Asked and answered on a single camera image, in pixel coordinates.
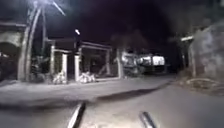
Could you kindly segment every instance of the pole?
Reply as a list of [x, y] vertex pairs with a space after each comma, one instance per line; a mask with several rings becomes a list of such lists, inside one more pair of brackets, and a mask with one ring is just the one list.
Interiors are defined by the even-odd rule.
[[106, 52], [106, 74], [110, 75], [111, 70], [110, 70], [110, 51], [108, 50]]
[[52, 43], [51, 46], [51, 63], [50, 63], [50, 72], [51, 76], [54, 76], [55, 74], [55, 44]]
[[68, 65], [68, 55], [63, 53], [62, 54], [62, 72], [64, 74], [65, 80], [63, 80], [63, 84], [66, 84], [68, 81], [68, 70], [67, 70], [67, 65]]
[[79, 79], [79, 55], [75, 55], [75, 81]]
[[122, 56], [122, 49], [118, 48], [117, 49], [117, 67], [118, 67], [118, 78], [123, 79], [124, 78], [124, 67], [121, 61], [121, 56]]
[[43, 27], [43, 40], [42, 40], [42, 56], [44, 57], [45, 54], [45, 47], [46, 47], [46, 38], [47, 38], [47, 30], [46, 30], [46, 16], [45, 16], [45, 6], [42, 6], [42, 18], [43, 18], [43, 23], [42, 23], [42, 27]]

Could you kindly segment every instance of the pile of debris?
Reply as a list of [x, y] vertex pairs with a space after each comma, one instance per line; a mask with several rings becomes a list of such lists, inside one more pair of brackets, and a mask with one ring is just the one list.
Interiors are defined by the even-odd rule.
[[198, 91], [210, 95], [224, 96], [224, 85], [214, 79], [200, 76], [193, 78], [189, 70], [184, 70], [179, 74], [179, 78], [174, 83], [192, 91]]
[[78, 82], [80, 83], [92, 83], [97, 82], [95, 75], [91, 74], [90, 72], [82, 73], [81, 76], [78, 78]]
[[60, 72], [56, 74], [53, 78], [53, 84], [67, 84], [68, 80], [65, 72]]

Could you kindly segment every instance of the wall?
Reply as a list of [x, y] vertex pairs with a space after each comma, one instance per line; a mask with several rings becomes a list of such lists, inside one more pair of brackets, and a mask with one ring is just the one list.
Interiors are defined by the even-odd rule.
[[224, 21], [198, 32], [190, 51], [194, 75], [224, 81]]
[[21, 32], [0, 32], [0, 51], [12, 57], [18, 55], [18, 50], [21, 46], [21, 38]]

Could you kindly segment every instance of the pavement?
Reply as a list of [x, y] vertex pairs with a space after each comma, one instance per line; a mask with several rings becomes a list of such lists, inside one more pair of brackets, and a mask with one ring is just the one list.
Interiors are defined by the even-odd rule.
[[142, 128], [139, 114], [143, 111], [151, 115], [157, 128], [223, 128], [224, 98], [173, 86], [170, 81], [174, 79], [159, 76], [86, 85], [4, 86], [0, 88], [1, 127], [63, 128], [77, 101], [86, 101], [79, 128]]
[[174, 79], [174, 76], [133, 78], [99, 83], [47, 85], [14, 83], [0, 88], [1, 105], [38, 106], [52, 102], [92, 101], [98, 97], [139, 89], [155, 89]]

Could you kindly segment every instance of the light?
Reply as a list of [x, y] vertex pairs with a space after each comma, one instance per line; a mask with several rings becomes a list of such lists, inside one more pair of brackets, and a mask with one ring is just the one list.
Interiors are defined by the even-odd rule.
[[40, 1], [41, 3], [44, 3], [44, 4], [50, 4], [50, 0], [38, 0]]
[[183, 41], [188, 41], [194, 39], [194, 36], [187, 36], [187, 37], [182, 37], [180, 40]]
[[121, 60], [122, 60], [123, 62], [125, 62], [125, 63], [127, 63], [127, 62], [128, 62], [128, 58], [127, 58], [127, 57], [125, 57], [124, 55], [122, 55]]
[[151, 56], [143, 57], [143, 59], [151, 62]]
[[78, 35], [80, 35], [80, 32], [79, 32], [78, 29], [75, 29], [75, 32], [76, 32]]
[[65, 12], [58, 6], [58, 4], [56, 2], [53, 1], [53, 5], [58, 9], [59, 12], [61, 12], [61, 14], [63, 16], [66, 16]]
[[153, 56], [153, 65], [165, 65], [165, 58], [163, 56]]
[[6, 55], [6, 54], [3, 54], [3, 57], [5, 57], [5, 58], [9, 58], [9, 56], [8, 56], [8, 55]]

